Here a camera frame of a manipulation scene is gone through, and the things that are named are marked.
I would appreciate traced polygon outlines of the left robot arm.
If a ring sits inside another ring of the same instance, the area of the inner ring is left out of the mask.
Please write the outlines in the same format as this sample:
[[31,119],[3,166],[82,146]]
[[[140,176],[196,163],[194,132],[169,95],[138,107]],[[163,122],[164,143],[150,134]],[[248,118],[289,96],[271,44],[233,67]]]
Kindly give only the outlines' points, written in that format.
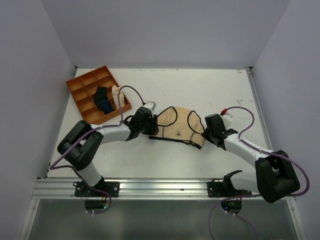
[[124,119],[114,125],[95,125],[80,120],[59,143],[57,151],[61,157],[50,169],[53,170],[62,159],[67,160],[87,183],[87,192],[95,197],[101,195],[104,190],[103,177],[93,164],[98,148],[111,142],[131,141],[140,134],[157,134],[159,128],[155,109],[156,103],[148,101],[129,120]]

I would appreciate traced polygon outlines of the beige underwear with dark trim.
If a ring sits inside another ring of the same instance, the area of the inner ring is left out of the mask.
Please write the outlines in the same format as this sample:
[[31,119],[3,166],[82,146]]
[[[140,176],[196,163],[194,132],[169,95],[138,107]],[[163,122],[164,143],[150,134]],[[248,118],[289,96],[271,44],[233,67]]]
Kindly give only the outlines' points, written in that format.
[[151,140],[171,141],[201,149],[205,143],[205,127],[200,116],[191,109],[170,106],[157,116],[158,133]]

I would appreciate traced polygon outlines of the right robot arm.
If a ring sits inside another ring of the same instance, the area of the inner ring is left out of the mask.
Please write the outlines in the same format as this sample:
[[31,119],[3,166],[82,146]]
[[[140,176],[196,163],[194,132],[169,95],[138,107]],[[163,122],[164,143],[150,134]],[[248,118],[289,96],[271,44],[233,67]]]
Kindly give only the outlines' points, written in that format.
[[205,117],[205,140],[245,160],[255,172],[235,170],[222,181],[212,180],[208,187],[226,197],[255,192],[268,203],[274,203],[300,189],[300,182],[286,152],[261,148],[251,142],[245,144],[236,130],[225,126],[219,114]]

